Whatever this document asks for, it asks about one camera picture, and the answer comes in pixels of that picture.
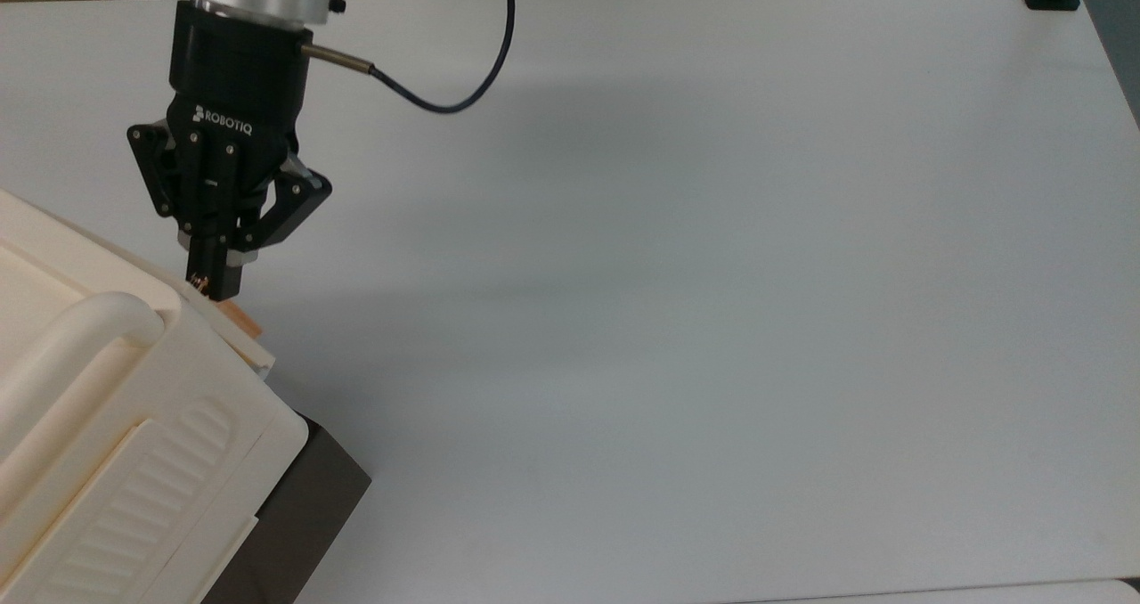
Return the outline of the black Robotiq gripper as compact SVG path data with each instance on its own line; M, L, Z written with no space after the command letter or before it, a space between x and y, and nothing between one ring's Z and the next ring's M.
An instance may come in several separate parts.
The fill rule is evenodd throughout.
M135 162L158 217L186 236L184 279L213 302L236 297L243 268L280 244L331 195L329 179L298 157L298 116L309 60L300 52L310 28L284 30L176 5L168 83L176 103L166 121L127 129ZM237 194L219 209L207 134L233 142L244 160Z

